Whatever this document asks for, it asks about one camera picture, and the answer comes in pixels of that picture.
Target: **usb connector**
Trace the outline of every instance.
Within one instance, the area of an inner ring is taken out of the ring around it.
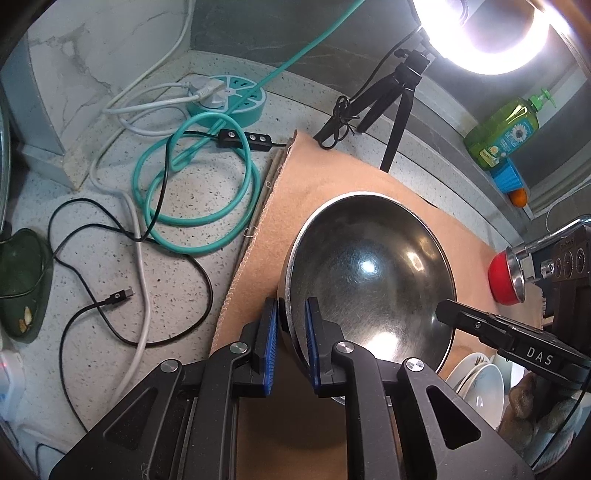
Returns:
[[[109,304],[119,303],[120,301],[127,300],[133,296],[134,291],[132,288],[126,288],[125,290],[119,290],[109,296],[107,299]]]

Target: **marble wall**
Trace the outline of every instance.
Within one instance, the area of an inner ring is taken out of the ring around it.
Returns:
[[[186,7],[186,0],[57,0],[31,26],[31,64],[65,150],[113,95],[170,49]]]

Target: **green bottle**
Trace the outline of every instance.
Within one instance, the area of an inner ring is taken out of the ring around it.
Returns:
[[[482,125],[475,126],[464,139],[464,145],[483,170],[490,170],[522,146],[540,127],[536,113],[550,100],[548,90],[532,95],[529,100],[516,98],[503,106]]]

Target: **metal bowl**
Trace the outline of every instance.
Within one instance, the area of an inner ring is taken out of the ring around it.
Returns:
[[[456,299],[452,271],[431,230],[381,194],[354,192],[325,203],[302,227],[278,289],[288,341],[307,370],[304,302],[318,297],[325,320],[376,358],[416,356],[439,372],[453,329],[435,309]]]

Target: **blue container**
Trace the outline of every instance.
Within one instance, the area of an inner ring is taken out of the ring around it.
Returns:
[[[504,162],[491,169],[492,179],[495,181],[496,186],[502,193],[513,192],[523,188],[525,182],[521,175],[515,168],[515,164],[510,158],[507,158]]]

